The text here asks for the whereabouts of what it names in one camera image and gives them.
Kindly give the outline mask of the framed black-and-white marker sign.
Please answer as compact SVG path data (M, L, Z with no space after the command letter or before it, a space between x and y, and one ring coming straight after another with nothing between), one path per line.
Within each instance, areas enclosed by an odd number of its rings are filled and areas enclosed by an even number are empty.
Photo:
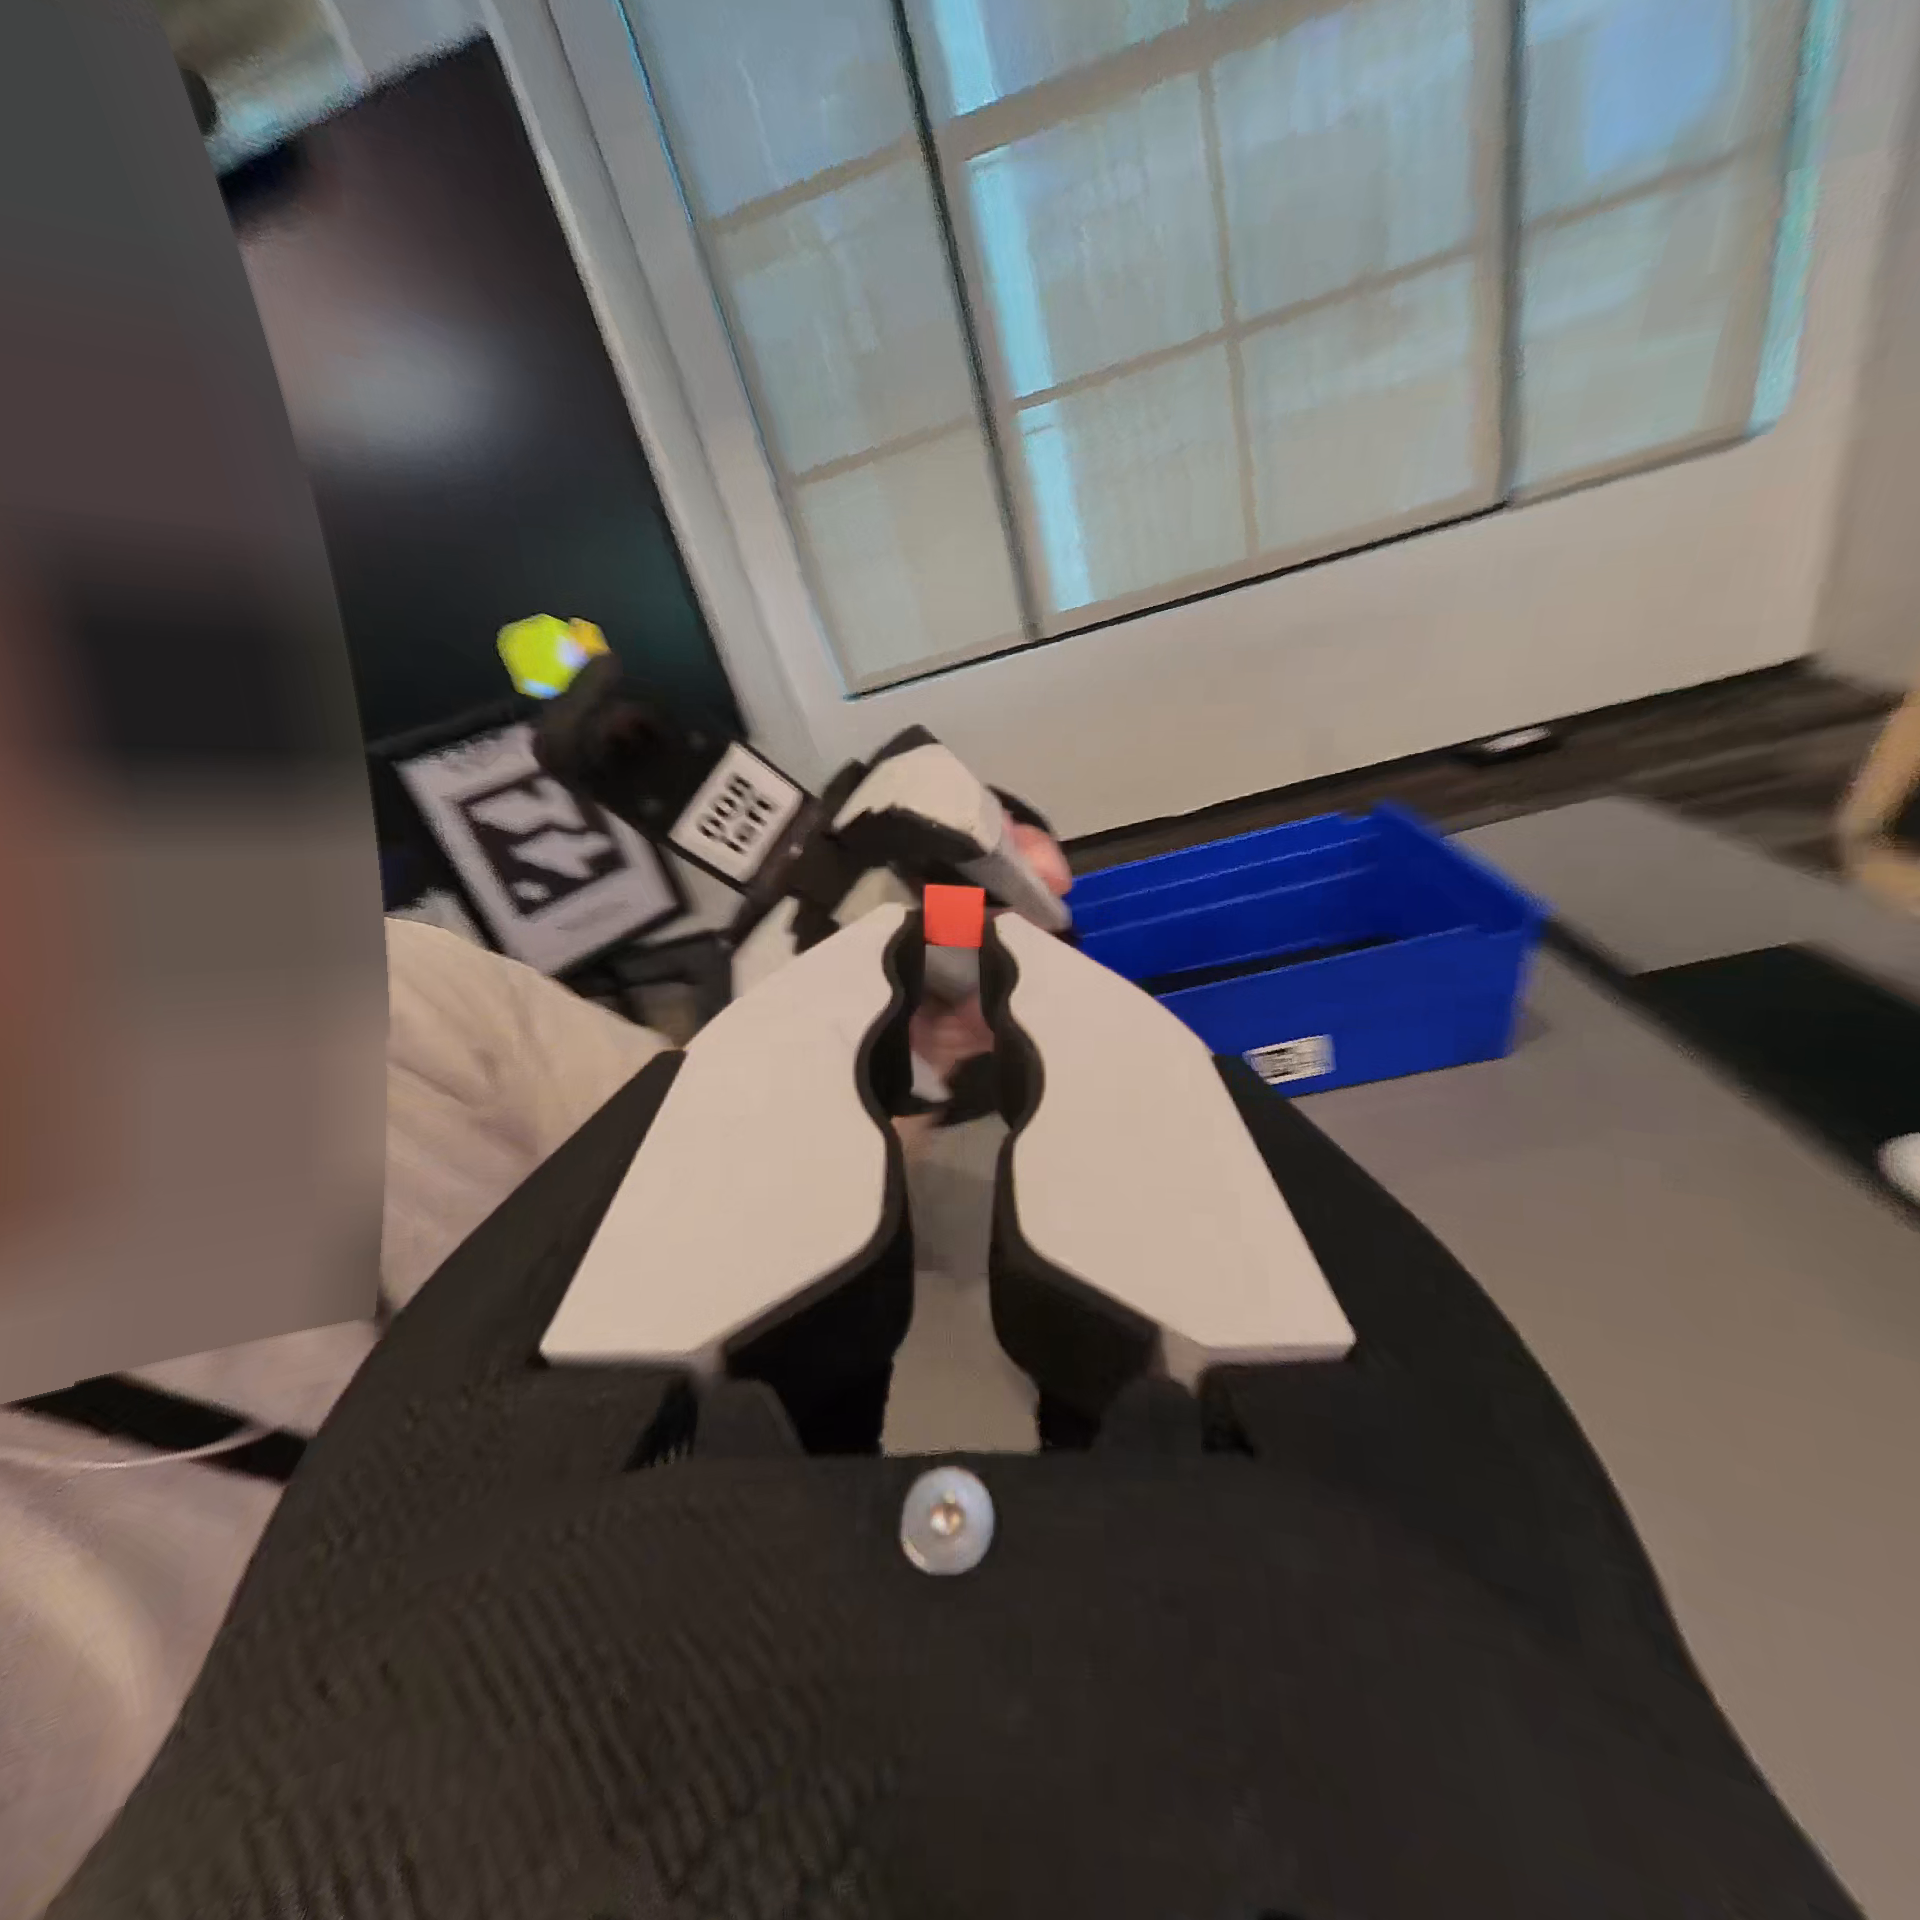
M650 842L542 767L518 703L382 739L369 756L397 777L486 941L542 975L587 970L687 910Z

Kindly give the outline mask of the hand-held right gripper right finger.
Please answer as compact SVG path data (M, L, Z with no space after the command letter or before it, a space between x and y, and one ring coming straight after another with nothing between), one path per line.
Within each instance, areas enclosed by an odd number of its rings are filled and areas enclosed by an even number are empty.
M1227 1065L1166 1005L1019 916L989 924L1005 1139L999 1343L1036 1386L1199 1386L1356 1341Z

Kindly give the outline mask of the yellow block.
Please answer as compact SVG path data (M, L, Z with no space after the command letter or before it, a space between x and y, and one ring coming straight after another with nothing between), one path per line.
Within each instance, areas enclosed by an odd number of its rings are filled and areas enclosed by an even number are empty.
M518 697L551 701L610 647L585 617L525 614L495 631L495 654Z

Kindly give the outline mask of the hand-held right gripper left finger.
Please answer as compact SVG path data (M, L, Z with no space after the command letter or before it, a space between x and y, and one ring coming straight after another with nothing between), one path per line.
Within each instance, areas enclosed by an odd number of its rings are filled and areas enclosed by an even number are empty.
M718 1377L878 1242L898 1140L866 1067L903 1010L900 903L786 962L671 1062L539 1353Z

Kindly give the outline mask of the blue plastic bin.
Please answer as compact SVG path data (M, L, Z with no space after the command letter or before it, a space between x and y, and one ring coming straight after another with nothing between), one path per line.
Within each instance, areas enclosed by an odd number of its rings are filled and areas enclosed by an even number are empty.
M1507 1057L1547 921L1386 803L1095 871L1067 910L1087 957L1285 1098Z

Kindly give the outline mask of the large gridded window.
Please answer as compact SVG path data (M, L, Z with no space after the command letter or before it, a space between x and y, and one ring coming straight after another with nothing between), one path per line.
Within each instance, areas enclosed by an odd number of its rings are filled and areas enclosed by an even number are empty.
M850 694L1769 429L1836 4L621 4Z

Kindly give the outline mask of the black desk mat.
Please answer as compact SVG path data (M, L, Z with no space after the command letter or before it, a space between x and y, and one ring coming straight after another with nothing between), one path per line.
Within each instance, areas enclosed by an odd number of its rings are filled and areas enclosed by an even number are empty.
M1914 995L1805 946L1646 974L1620 972L1559 925L1549 925L1547 946L1764 1114L1918 1211L1876 1166L1883 1140L1918 1133Z

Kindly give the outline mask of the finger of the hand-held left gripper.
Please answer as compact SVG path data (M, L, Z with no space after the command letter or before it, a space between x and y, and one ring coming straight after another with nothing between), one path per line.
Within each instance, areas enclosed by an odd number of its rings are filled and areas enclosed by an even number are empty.
M1004 831L993 850L959 861L959 874L1001 913L1019 915L1045 933L1073 929L1066 903L1073 871L1050 831Z
M861 871L970 871L1005 850L999 798L930 732L900 732L849 767L829 837Z

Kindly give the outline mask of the tilted display board wooden back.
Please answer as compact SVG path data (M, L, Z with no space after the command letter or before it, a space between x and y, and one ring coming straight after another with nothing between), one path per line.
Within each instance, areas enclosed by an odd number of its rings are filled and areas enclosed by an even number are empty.
M1839 874L1918 916L1918 690L1889 715L1851 779L1833 830Z

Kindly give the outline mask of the grey mat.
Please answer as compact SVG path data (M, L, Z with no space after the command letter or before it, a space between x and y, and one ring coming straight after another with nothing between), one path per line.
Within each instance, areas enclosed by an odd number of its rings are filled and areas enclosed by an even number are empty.
M1644 799L1549 807L1452 839L1627 974L1778 946L1890 974L1916 961L1910 919Z

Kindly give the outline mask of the grey desk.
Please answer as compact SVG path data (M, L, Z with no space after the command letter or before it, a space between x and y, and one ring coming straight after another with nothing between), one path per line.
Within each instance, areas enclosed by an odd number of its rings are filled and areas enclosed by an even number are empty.
M1501 1060L1301 1106L1532 1347L1865 1915L1916 1915L1916 1214L1555 951ZM1036 1436L985 1353L996 1143L955 1127L913 1166L934 1270L889 1447Z

